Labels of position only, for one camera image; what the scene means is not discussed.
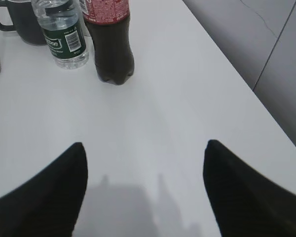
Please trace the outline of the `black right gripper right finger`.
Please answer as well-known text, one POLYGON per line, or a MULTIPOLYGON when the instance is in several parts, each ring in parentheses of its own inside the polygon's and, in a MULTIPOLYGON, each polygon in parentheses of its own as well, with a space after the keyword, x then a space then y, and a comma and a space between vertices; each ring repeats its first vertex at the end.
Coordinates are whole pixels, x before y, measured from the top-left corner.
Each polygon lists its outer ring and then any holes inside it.
POLYGON ((218 140, 205 149, 203 181, 221 236, 296 237, 296 195, 218 140))

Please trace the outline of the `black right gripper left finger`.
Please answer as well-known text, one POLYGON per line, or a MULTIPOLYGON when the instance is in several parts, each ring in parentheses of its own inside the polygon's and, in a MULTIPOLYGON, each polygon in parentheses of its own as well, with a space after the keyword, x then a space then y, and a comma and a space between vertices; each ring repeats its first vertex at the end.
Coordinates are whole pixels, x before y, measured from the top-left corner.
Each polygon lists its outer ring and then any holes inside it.
POLYGON ((87 182, 86 151, 75 142, 37 175, 0 197, 0 237, 71 237, 87 182))

